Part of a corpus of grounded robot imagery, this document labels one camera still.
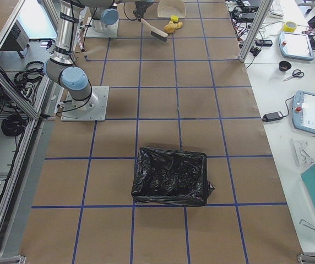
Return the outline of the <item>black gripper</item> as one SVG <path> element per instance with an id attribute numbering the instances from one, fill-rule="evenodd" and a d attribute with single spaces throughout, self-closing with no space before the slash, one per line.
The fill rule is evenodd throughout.
<path id="1" fill-rule="evenodd" d="M 135 10 L 133 14 L 135 17 L 143 17 L 146 10 L 148 9 L 148 2 L 146 1 L 135 1 Z"/>

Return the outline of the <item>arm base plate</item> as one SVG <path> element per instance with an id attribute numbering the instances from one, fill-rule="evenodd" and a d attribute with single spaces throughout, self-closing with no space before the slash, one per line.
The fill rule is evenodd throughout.
<path id="1" fill-rule="evenodd" d="M 115 39 L 118 33 L 119 21 L 113 25 L 106 25 L 99 20 L 91 20 L 88 18 L 88 27 L 86 29 L 86 37 L 92 39 Z"/>
<path id="2" fill-rule="evenodd" d="M 83 122 L 101 121 L 106 118 L 107 101 L 109 95 L 108 86 L 93 86 L 91 98 L 84 101 L 73 100 L 69 92 L 66 100 L 69 102 L 60 110 L 61 121 L 64 122 Z"/>

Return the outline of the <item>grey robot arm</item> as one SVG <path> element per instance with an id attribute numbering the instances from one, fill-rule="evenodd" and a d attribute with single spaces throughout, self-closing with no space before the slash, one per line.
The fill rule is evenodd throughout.
<path id="1" fill-rule="evenodd" d="M 102 1 L 98 6 L 89 8 L 93 31 L 103 33 L 107 28 L 115 25 L 119 21 L 117 7 L 119 4 L 125 4 L 126 2 L 134 2 L 135 4 L 135 9 L 133 10 L 134 19 L 129 18 L 125 14 L 130 21 L 141 21 L 146 10 L 154 3 L 154 1 Z"/>
<path id="2" fill-rule="evenodd" d="M 72 97 L 71 111 L 91 111 L 95 96 L 84 70 L 75 64 L 74 42 L 79 24 L 79 15 L 84 8 L 91 10 L 93 19 L 105 25 L 118 20 L 116 5 L 121 1 L 60 1 L 60 15 L 53 53 L 44 63 L 44 73 L 66 89 Z"/>

